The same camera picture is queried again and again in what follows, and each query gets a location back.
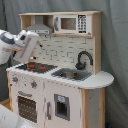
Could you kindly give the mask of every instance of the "oven door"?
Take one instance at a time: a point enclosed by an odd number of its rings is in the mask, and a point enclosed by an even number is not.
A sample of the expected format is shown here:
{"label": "oven door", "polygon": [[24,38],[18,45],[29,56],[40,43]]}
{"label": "oven door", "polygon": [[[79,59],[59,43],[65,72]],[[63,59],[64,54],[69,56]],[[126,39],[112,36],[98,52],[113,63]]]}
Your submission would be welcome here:
{"label": "oven door", "polygon": [[36,128],[43,126],[43,94],[12,86],[13,112],[27,119]]}
{"label": "oven door", "polygon": [[78,15],[55,15],[55,33],[78,33]]}

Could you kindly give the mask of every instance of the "kitchen hood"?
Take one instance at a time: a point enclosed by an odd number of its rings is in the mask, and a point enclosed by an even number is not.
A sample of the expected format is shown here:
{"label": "kitchen hood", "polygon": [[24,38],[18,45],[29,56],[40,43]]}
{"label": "kitchen hood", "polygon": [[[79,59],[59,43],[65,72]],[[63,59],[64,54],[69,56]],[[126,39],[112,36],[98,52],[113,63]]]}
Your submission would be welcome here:
{"label": "kitchen hood", "polygon": [[35,24],[27,27],[26,30],[38,34],[52,34],[53,29],[43,24],[43,16],[35,16]]}

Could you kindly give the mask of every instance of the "gray curtain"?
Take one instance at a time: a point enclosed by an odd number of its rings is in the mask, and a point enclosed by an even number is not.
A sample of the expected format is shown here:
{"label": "gray curtain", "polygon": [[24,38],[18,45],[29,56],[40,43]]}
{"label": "gray curtain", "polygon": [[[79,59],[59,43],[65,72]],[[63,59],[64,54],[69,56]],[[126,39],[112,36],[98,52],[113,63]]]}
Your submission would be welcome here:
{"label": "gray curtain", "polygon": [[128,128],[128,1],[5,0],[8,30],[20,32],[20,13],[92,11],[102,13],[102,70],[115,77],[106,88],[106,121]]}
{"label": "gray curtain", "polygon": [[[0,0],[0,29],[5,30],[2,0]],[[9,97],[6,68],[8,64],[0,67],[0,102]]]}

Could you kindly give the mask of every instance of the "tiled backsplash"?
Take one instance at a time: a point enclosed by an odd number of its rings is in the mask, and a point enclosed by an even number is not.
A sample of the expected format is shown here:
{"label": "tiled backsplash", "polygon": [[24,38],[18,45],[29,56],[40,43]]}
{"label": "tiled backsplash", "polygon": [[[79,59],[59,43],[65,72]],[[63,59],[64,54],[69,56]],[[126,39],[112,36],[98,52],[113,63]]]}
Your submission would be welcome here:
{"label": "tiled backsplash", "polygon": [[[78,54],[85,50],[93,57],[93,39],[47,35],[40,36],[33,55],[37,57],[37,63],[75,68],[78,62]],[[82,55],[81,62],[86,62],[86,70],[93,70],[88,56]]]}

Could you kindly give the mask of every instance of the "floor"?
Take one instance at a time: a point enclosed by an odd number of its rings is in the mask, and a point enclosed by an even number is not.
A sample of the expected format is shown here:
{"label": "floor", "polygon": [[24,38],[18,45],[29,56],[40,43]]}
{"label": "floor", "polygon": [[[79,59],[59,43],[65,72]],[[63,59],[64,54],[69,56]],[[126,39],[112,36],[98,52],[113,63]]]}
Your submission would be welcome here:
{"label": "floor", "polygon": [[10,109],[10,100],[9,99],[1,102],[0,104],[2,104],[3,106],[5,106],[6,108]]}

